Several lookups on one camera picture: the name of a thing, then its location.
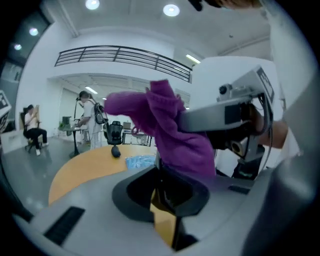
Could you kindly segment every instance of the white wall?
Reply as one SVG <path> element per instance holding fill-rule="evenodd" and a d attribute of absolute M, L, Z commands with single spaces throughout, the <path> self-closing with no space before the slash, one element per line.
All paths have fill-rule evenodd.
<path fill-rule="evenodd" d="M 70 35 L 59 23 L 52 24 L 32 50 L 20 79 L 16 98 L 15 125 L 19 129 L 19 112 L 30 104 L 40 105 L 41 127 L 52 136 L 59 122 L 60 88 L 50 86 L 47 78 L 53 71 L 59 52 L 65 49 Z"/>
<path fill-rule="evenodd" d="M 64 50 L 85 46 L 114 45 L 139 48 L 146 51 L 164 55 L 168 58 L 174 57 L 175 47 L 160 39 L 133 33 L 129 31 L 99 29 L 83 32 L 80 36 L 72 38 Z"/>
<path fill-rule="evenodd" d="M 214 104 L 217 102 L 219 87 L 221 85 L 226 83 L 232 84 L 233 81 L 255 68 L 257 65 L 262 66 L 274 90 L 274 120 L 281 119 L 283 110 L 281 102 L 279 101 L 279 82 L 275 65 L 271 61 L 251 57 L 211 57 L 204 59 L 200 64 L 196 65 L 192 74 L 190 108 L 201 108 L 209 104 Z M 267 152 L 268 147 L 265 147 L 265 154 L 261 161 L 261 165 L 265 162 Z M 279 154 L 279 149 L 272 149 L 266 166 L 274 166 Z M 223 173 L 232 175 L 234 168 L 238 164 L 237 159 L 238 157 L 231 151 L 219 150 L 215 165 Z"/>
<path fill-rule="evenodd" d="M 190 93 L 192 87 L 190 83 L 167 73 L 121 62 L 87 61 L 70 63 L 53 68 L 51 76 L 60 77 L 83 73 L 120 75 L 148 81 L 168 79 L 173 90 L 177 88 L 187 93 Z"/>
<path fill-rule="evenodd" d="M 63 117 L 71 117 L 71 119 L 74 119 L 74 115 L 76 119 L 80 119 L 84 111 L 79 104 L 76 106 L 76 98 L 78 96 L 78 93 L 62 88 L 59 104 L 59 122 L 62 122 Z"/>

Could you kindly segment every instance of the person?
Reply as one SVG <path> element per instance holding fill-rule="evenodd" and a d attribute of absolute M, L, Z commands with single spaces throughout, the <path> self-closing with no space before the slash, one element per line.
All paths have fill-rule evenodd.
<path fill-rule="evenodd" d="M 319 65 L 306 38 L 275 0 L 210 0 L 211 6 L 227 9 L 261 8 L 266 11 L 270 24 L 270 48 L 275 64 L 283 106 L 289 108 L 307 88 L 316 75 Z M 250 119 L 257 131 L 264 126 L 263 116 L 252 105 Z M 272 141 L 269 131 L 259 137 L 259 143 L 282 149 L 277 164 L 283 159 L 300 154 L 298 143 L 284 120 L 272 124 Z"/>
<path fill-rule="evenodd" d="M 24 124 L 26 125 L 26 134 L 33 140 L 35 145 L 35 153 L 40 156 L 39 136 L 42 135 L 43 145 L 48 146 L 47 131 L 39 128 L 39 120 L 37 118 L 38 108 L 33 105 L 27 107 L 27 113 L 24 116 Z"/>
<path fill-rule="evenodd" d="M 87 125 L 88 136 L 90 141 L 90 149 L 97 149 L 102 146 L 101 136 L 101 124 L 96 123 L 95 119 L 95 101 L 93 97 L 86 91 L 81 91 L 79 98 L 83 104 L 83 118 L 77 123 L 76 126 L 81 127 Z"/>

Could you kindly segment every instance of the curved wooden desk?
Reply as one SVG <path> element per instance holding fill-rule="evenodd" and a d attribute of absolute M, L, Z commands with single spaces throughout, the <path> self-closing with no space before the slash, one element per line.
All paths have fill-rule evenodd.
<path fill-rule="evenodd" d="M 49 205 L 82 183 L 127 170 L 126 158 L 156 155 L 157 148 L 141 145 L 118 145 L 119 158 L 111 155 L 112 146 L 84 152 L 69 160 L 55 175 L 50 191 Z"/>

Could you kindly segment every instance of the purple cloth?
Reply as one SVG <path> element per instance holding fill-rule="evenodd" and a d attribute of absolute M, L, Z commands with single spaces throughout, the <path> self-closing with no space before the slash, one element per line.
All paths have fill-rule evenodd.
<path fill-rule="evenodd" d="M 178 131 L 176 118 L 185 110 L 168 80 L 150 82 L 146 93 L 111 93 L 104 102 L 106 113 L 129 116 L 135 128 L 154 137 L 163 163 L 181 172 L 215 176 L 215 154 L 207 136 Z"/>

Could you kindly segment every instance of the railing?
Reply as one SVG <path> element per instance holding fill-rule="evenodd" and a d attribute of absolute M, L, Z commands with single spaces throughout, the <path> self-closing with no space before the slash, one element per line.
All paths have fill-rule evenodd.
<path fill-rule="evenodd" d="M 64 50 L 60 52 L 54 66 L 101 61 L 143 66 L 191 83 L 190 67 L 151 51 L 118 45 L 94 45 Z"/>

